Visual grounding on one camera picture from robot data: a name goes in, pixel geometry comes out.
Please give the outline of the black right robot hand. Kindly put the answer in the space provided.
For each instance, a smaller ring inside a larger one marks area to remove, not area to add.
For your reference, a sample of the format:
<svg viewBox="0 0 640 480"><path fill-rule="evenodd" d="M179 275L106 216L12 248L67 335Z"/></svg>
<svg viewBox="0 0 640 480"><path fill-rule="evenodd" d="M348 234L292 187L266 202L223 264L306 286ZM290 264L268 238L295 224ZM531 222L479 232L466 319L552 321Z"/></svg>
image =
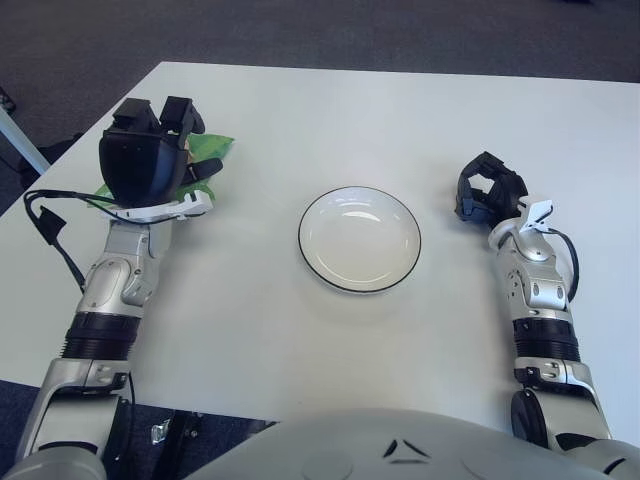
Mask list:
<svg viewBox="0 0 640 480"><path fill-rule="evenodd" d="M471 186L470 178L476 175L493 182L488 192ZM485 151L469 162L459 175L455 213L462 221L494 228L504 220L519 217L519 200L527 195L522 177Z"/></svg>

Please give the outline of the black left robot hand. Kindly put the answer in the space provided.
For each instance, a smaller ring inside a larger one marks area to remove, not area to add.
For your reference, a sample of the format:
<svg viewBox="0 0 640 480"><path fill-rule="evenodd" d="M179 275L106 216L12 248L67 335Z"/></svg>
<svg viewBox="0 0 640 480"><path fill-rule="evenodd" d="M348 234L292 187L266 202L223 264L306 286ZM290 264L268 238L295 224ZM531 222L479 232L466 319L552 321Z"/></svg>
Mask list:
<svg viewBox="0 0 640 480"><path fill-rule="evenodd" d="M99 142L101 174L115 202L129 208L169 203L180 188L219 173L220 158L190 159L188 136L204 132L190 98L169 96L160 116L148 100L125 99Z"/></svg>

